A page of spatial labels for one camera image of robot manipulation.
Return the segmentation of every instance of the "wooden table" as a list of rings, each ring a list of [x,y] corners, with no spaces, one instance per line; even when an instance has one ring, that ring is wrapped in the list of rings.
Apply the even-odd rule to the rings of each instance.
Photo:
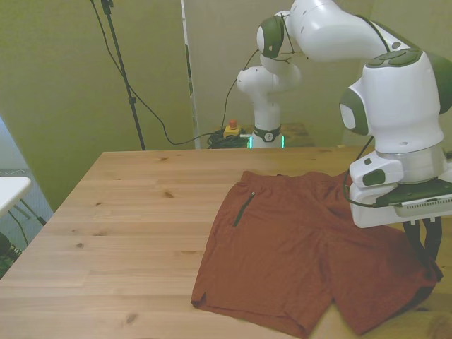
[[[244,170],[339,174],[357,148],[105,153],[0,280],[1,339],[283,339],[194,309],[210,226]],[[417,308],[368,339],[452,338],[452,228],[445,277]],[[335,307],[313,338],[355,338]]]

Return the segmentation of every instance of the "red button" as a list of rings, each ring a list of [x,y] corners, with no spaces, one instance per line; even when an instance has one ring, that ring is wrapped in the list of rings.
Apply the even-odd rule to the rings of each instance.
[[[229,127],[230,127],[231,129],[236,129],[236,128],[237,128],[237,120],[236,120],[236,119],[231,119],[231,120],[229,121]]]

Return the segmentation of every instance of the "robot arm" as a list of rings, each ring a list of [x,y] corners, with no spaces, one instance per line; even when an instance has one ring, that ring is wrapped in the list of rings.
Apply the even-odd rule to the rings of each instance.
[[[268,96],[295,89],[302,81],[301,71],[290,63],[293,55],[285,48],[289,44],[298,45],[318,62],[371,59],[409,48],[382,27],[342,11],[332,0],[296,0],[290,11],[262,22],[257,43],[262,66],[240,72],[237,79],[239,89],[254,106],[256,133],[252,138],[256,148],[281,145],[280,107]]]
[[[238,78],[254,104],[255,147],[279,147],[280,109],[267,97],[301,81],[299,69],[284,58],[284,43],[297,44],[317,62],[372,59],[340,103],[345,126],[376,139],[376,151],[350,166],[355,223],[372,227],[452,214],[452,166],[441,150],[439,126],[439,113],[452,106],[451,62],[411,48],[332,0],[296,0],[290,11],[263,21],[257,41],[262,66]]]

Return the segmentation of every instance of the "zipper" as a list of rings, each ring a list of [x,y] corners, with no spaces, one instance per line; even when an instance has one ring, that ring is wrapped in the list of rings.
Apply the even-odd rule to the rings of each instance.
[[[251,193],[250,197],[248,198],[248,200],[246,201],[246,203],[244,203],[244,205],[242,206],[242,208],[240,208],[240,212],[239,215],[237,216],[237,218],[235,219],[234,222],[234,227],[237,227],[240,223],[240,219],[242,219],[243,213],[245,212],[246,208],[248,207],[248,205],[251,203],[251,201],[253,200],[254,196],[256,195],[255,192]]]

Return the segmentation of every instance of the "shorts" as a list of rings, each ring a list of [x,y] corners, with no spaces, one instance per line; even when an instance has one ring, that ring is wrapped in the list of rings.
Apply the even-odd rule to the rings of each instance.
[[[245,172],[215,218],[192,304],[305,338],[333,301],[362,334],[426,298],[435,274],[403,232],[353,223],[342,180]]]

